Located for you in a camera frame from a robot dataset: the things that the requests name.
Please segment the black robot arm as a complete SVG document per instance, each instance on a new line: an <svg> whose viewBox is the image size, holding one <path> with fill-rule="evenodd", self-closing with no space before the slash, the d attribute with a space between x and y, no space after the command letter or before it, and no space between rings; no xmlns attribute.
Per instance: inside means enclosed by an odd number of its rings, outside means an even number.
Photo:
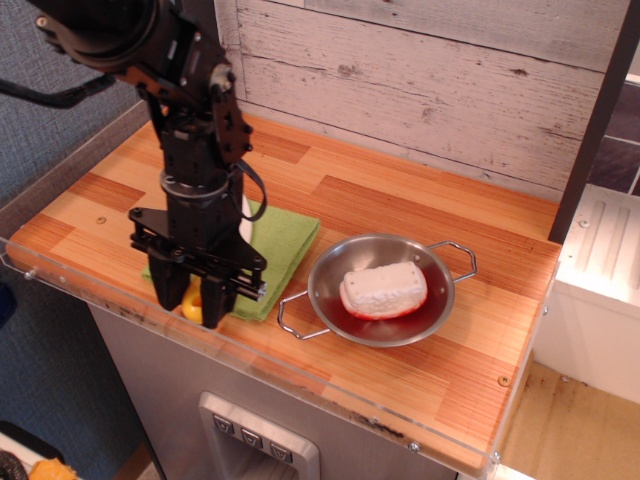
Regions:
<svg viewBox="0 0 640 480"><path fill-rule="evenodd" d="M182 301L200 280L209 329L238 297L265 292L266 259L240 232L252 128L205 1L41 1L37 24L74 61L132 85L160 141L166 208L135 208L133 246L146 253L160 305Z"/></svg>

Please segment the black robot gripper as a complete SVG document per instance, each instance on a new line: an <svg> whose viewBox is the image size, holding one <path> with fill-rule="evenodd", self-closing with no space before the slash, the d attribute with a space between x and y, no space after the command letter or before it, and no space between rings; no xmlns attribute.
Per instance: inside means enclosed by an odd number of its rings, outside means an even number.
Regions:
<svg viewBox="0 0 640 480"><path fill-rule="evenodd" d="M147 254L158 303L168 311L181 302L190 275L202 277L202 324L216 329L235 306L237 294L259 300L266 293L262 272L267 261L241 238L239 225L266 212L242 213L243 184L228 180L217 188L162 182L164 210L135 207L129 219L132 246Z"/></svg>

